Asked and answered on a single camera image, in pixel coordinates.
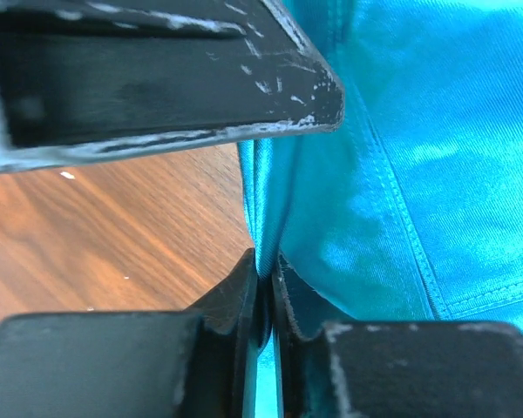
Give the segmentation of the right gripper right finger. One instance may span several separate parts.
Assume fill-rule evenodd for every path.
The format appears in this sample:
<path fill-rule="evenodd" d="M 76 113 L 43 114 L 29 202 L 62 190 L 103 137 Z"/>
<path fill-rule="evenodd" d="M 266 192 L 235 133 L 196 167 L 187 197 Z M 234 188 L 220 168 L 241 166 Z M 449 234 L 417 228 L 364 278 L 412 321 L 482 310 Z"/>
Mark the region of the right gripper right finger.
<path fill-rule="evenodd" d="M 285 260 L 271 278 L 282 417 L 523 417 L 523 333 L 491 321 L 360 321 Z"/>

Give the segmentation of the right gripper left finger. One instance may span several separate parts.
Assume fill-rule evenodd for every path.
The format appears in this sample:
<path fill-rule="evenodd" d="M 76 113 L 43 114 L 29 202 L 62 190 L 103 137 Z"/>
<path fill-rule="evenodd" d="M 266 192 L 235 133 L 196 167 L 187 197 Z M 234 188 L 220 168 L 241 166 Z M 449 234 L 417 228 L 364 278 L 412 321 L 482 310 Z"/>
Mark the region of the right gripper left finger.
<path fill-rule="evenodd" d="M 0 417 L 251 417 L 255 256 L 181 311 L 28 313 L 0 322 Z"/>

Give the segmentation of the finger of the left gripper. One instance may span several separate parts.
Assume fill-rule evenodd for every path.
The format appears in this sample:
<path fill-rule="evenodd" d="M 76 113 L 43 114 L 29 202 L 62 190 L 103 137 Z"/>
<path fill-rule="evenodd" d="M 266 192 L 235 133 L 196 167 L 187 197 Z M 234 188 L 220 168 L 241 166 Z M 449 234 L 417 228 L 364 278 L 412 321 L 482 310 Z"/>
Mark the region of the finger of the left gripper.
<path fill-rule="evenodd" d="M 0 1 L 0 173 L 334 131 L 344 101 L 280 1 Z"/>

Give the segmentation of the teal cloth napkin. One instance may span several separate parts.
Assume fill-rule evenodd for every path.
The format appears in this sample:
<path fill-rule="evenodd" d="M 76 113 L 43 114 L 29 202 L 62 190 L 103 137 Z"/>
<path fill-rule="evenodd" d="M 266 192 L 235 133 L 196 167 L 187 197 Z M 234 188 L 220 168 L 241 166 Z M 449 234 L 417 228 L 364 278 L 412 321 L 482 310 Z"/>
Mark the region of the teal cloth napkin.
<path fill-rule="evenodd" d="M 329 134 L 240 143 L 276 260 L 360 321 L 523 332 L 523 1 L 289 1 L 345 88 Z"/>

